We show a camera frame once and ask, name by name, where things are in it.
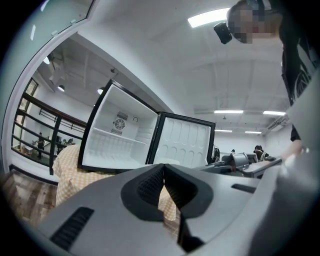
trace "fridge shelf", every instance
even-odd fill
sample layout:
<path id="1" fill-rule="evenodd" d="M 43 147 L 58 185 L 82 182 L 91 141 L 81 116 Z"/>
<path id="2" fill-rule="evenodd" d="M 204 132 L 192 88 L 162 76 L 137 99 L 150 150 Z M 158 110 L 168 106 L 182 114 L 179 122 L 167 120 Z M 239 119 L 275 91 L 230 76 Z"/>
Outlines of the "fridge shelf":
<path id="1" fill-rule="evenodd" d="M 93 130 L 96 131 L 96 132 L 98 132 L 98 133 L 101 133 L 101 134 L 103 134 L 103 135 L 113 136 L 113 137 L 116 137 L 116 138 L 123 139 L 123 140 L 125 140 L 125 141 L 130 141 L 130 142 L 134 142 L 134 143 L 139 143 L 139 144 L 144 144 L 144 145 L 146 145 L 146 143 L 141 142 L 141 141 L 139 141 L 139 140 L 135 140 L 135 139 L 123 137 L 123 136 L 120 136 L 120 135 L 117 135 L 117 134 L 114 134 L 114 133 L 111 133 L 111 132 L 108 132 L 108 131 L 105 131 L 105 130 L 98 129 L 98 128 L 96 128 L 96 127 L 93 127 Z"/>

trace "person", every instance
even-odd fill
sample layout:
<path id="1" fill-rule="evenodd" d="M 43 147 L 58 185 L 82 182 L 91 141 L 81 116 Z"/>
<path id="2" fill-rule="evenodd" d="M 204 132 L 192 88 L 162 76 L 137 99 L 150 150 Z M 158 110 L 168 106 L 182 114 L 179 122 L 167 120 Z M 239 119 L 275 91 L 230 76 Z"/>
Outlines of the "person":
<path id="1" fill-rule="evenodd" d="M 261 145 L 256 145 L 253 153 L 256 154 L 258 162 L 263 162 L 266 160 L 267 157 L 269 157 L 269 154 L 262 149 Z"/>
<path id="2" fill-rule="evenodd" d="M 253 10 L 246 0 L 240 0 L 227 13 L 228 27 L 230 33 L 242 43 L 252 43 L 254 39 L 281 40 L 282 78 L 292 106 L 320 66 L 319 56 L 290 13 L 283 7 L 276 6 L 275 1 L 269 3 L 271 7 L 278 8 L 278 11 L 261 14 L 260 10 Z M 294 126 L 291 140 L 293 144 L 283 154 L 285 158 L 290 153 L 299 154 L 302 150 L 302 143 Z"/>
<path id="3" fill-rule="evenodd" d="M 45 140 L 44 138 L 42 137 L 42 132 L 39 133 L 39 139 L 38 139 L 38 149 L 40 150 L 44 150 L 45 147 L 44 147 L 44 144 L 45 144 Z M 42 152 L 38 150 L 38 158 L 41 159 L 42 158 Z"/>

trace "plaid fabric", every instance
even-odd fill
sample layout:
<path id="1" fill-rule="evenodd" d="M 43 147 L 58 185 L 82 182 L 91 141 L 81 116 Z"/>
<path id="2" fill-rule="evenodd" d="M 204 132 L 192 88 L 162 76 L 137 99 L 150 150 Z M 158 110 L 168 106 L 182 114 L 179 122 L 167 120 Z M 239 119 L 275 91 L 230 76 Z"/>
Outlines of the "plaid fabric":
<path id="1" fill-rule="evenodd" d="M 87 172 L 77 168 L 80 145 L 71 145 L 64 148 L 53 163 L 53 171 L 60 178 L 56 191 L 56 206 L 62 204 L 85 186 L 98 180 L 113 176 L 102 172 Z M 176 205 L 168 191 L 163 187 L 158 209 L 164 212 L 169 221 L 176 219 Z"/>

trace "window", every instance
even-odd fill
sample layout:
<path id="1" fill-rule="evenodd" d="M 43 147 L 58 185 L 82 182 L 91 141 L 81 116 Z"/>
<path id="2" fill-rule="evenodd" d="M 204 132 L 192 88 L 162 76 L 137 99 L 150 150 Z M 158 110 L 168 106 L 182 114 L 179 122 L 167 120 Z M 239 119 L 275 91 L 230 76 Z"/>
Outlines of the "window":
<path id="1" fill-rule="evenodd" d="M 25 120 L 25 116 L 24 115 L 17 115 L 16 119 L 15 119 L 15 121 L 20 125 L 22 125 L 24 123 L 24 120 Z"/>
<path id="2" fill-rule="evenodd" d="M 37 87 L 38 87 L 38 84 L 36 83 L 35 80 L 33 80 L 33 79 L 31 78 L 31 80 L 30 80 L 27 88 L 25 89 L 25 92 L 26 92 L 27 94 L 33 96 L 33 95 L 35 94 L 35 91 L 36 91 Z"/>
<path id="3" fill-rule="evenodd" d="M 35 80 L 31 78 L 30 82 L 28 83 L 25 92 L 31 96 L 33 96 L 38 88 L 38 84 Z M 20 102 L 19 109 L 27 111 L 29 107 L 29 101 L 27 101 L 25 98 L 22 98 Z"/>

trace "wooden floor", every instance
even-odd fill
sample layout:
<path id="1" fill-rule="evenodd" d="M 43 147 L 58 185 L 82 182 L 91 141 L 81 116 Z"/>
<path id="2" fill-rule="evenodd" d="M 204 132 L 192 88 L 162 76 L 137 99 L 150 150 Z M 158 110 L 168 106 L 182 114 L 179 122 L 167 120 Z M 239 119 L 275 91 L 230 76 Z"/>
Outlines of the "wooden floor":
<path id="1" fill-rule="evenodd" d="M 12 170 L 1 179 L 3 193 L 18 219 L 37 226 L 56 206 L 57 186 L 47 184 Z M 178 238 L 180 212 L 176 220 L 164 220 L 164 227 L 173 239 Z"/>

